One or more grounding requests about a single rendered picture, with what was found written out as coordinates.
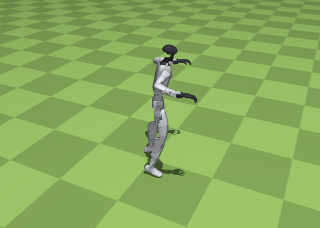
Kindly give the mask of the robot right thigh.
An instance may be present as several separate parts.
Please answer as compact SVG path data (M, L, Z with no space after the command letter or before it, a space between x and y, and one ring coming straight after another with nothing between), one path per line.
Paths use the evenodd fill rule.
M163 145L167 138L168 128L169 128L167 115L166 115L165 109L162 109L160 105L155 106L155 109L153 112L154 112L154 117L159 118L157 123L159 137L155 138L155 140L159 139L161 141L161 144Z

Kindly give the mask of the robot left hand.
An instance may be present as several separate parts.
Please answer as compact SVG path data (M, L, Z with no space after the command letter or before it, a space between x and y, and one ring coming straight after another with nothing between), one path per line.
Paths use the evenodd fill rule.
M178 63L184 63L184 64L186 64L186 62L191 65L191 62L190 62L188 59L178 59L178 58L173 61L173 64L178 64ZM186 64L186 65L187 65L187 64Z

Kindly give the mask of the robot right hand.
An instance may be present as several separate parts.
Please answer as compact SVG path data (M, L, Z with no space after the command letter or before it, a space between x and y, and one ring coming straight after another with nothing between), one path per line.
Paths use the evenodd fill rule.
M197 102L197 98L194 95L191 95L191 94L188 94L188 93L181 92L181 94L177 94L176 97L177 98L183 98L183 97L190 98L190 99L193 99L195 103Z

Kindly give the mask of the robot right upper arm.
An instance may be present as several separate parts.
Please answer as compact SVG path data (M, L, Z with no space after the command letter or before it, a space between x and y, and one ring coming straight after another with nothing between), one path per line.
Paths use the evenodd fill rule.
M170 77L170 71L167 68L161 71L159 78L157 79L157 81L153 86L155 92L157 93L161 92L160 89L156 88L156 84L157 83L163 84L166 81L166 79L168 79L169 77Z

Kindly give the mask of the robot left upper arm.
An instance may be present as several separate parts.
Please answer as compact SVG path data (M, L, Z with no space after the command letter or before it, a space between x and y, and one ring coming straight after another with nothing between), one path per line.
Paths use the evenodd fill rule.
M157 65L158 62L161 61L161 60L163 60L163 59L160 59L160 58L158 58L158 59L154 58L154 59L153 59L155 65Z

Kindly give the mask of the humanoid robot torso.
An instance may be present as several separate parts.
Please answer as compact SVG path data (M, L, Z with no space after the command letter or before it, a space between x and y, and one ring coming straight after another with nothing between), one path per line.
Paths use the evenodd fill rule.
M162 60L161 60L161 61L162 61ZM166 63L166 65L160 65L160 62L161 62L161 61L159 61L158 64L157 64L157 67L156 67L156 70L155 70L155 75L154 75L154 80L153 80L153 86L152 86L152 88L153 88L153 92L155 93L154 96L153 96L153 98L152 98L152 108L153 108L153 109L155 109L155 106L157 106L157 105L160 105L160 108L163 108L163 107L164 107L164 100L163 100L162 91L159 92L159 93L157 93L157 92L155 92L155 90L154 90L154 84L155 84L155 82L157 81L157 79L159 78L161 71L164 70L164 69L166 69L166 68L170 71L170 77L169 77L168 79L166 79L166 81L162 84L162 85L164 85L165 87L168 87L169 81L170 81L171 76L172 76L172 68L171 68L171 65L170 65L169 63ZM168 66L168 64L169 64L170 66Z

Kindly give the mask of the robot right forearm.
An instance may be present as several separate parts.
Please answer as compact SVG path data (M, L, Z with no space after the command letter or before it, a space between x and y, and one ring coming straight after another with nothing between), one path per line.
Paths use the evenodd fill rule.
M169 89L160 83L157 83L155 86L156 86L156 88L161 90L162 94L166 94L171 97L177 98L176 95L181 94L181 92ZM177 98L177 99L179 99L179 98Z

